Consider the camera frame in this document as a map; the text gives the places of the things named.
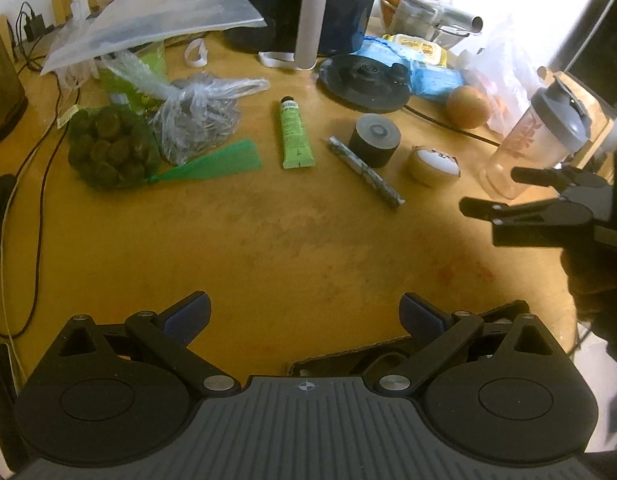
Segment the silver cylinder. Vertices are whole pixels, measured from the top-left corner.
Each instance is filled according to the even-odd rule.
[[[322,37],[322,23],[327,0],[302,0],[298,39],[295,43],[295,64],[309,70],[317,62],[317,49]]]
[[[454,7],[444,6],[439,15],[440,25],[450,25],[453,27],[461,27],[473,34],[479,34],[484,27],[484,21],[479,16],[470,12],[455,9]]]

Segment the table surface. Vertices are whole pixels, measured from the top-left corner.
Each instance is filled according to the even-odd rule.
[[[229,50],[219,34],[210,35],[207,46],[207,69],[216,75],[271,82],[268,91],[240,100],[241,120],[229,141],[252,138],[263,169],[98,192],[68,165],[64,142],[45,191],[38,306],[16,344],[28,374],[70,316],[123,322],[139,310],[160,312],[196,290],[210,295],[213,311],[189,348],[242,382],[250,374],[283,374],[297,360],[405,335],[397,318],[405,292],[447,312],[480,313],[523,299],[564,348],[572,345],[575,310],[559,250],[494,248],[489,224],[458,210],[463,196],[487,197],[477,171],[492,146],[405,111],[389,114],[403,140],[379,173],[406,199],[392,210],[325,145],[330,136],[348,142],[358,112],[331,101],[311,72],[267,69],[255,56]],[[167,60],[170,78],[194,72],[184,65],[183,47],[168,49]],[[28,70],[21,77],[30,104],[0,143],[0,175],[15,173],[54,115],[54,78]],[[278,103],[286,95],[300,104],[315,168],[282,170]],[[104,103],[104,93],[88,83],[80,104]],[[439,115],[418,98],[410,104]],[[40,183],[59,137],[54,131],[38,150],[4,229],[13,331],[32,304]],[[416,145],[457,157],[459,181],[430,189],[413,180],[404,166]],[[521,199],[548,193],[529,190]]]

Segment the green tube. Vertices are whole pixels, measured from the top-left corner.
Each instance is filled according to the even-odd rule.
[[[300,117],[300,106],[292,97],[285,97],[280,104],[282,137],[284,139],[284,163],[282,168],[308,168],[315,166],[309,138]]]

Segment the brown container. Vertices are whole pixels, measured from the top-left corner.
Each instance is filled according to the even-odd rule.
[[[0,36],[0,141],[17,125],[28,99]]]

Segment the blue package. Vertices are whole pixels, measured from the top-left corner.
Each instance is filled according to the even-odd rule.
[[[362,47],[357,52],[354,52],[354,54],[356,56],[370,57],[386,66],[393,66],[394,63],[400,63],[410,70],[411,62],[408,58],[400,54],[399,48],[402,48],[402,46],[392,41],[366,36],[362,43]]]
[[[419,62],[411,67],[410,89],[418,97],[445,103],[449,94],[463,85],[464,78],[457,70]]]
[[[415,50],[399,43],[366,36],[356,56],[370,57],[386,66],[400,63],[410,72],[409,89],[413,95],[437,102],[446,102],[449,94],[463,86],[464,78],[457,70],[432,66],[416,59]]]

